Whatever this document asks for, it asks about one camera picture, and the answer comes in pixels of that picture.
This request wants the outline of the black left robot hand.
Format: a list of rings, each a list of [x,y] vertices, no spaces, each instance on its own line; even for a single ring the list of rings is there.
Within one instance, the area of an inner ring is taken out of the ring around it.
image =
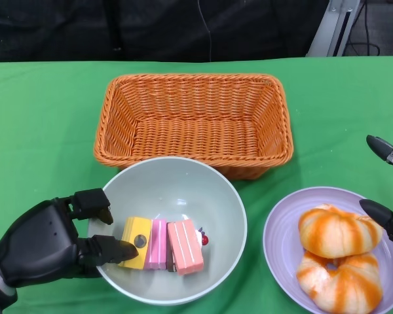
[[[73,220],[113,223],[101,188],[45,200],[16,219],[0,240],[0,275],[14,288],[59,279],[98,277],[98,267],[138,256],[137,248],[111,235],[79,237]]]

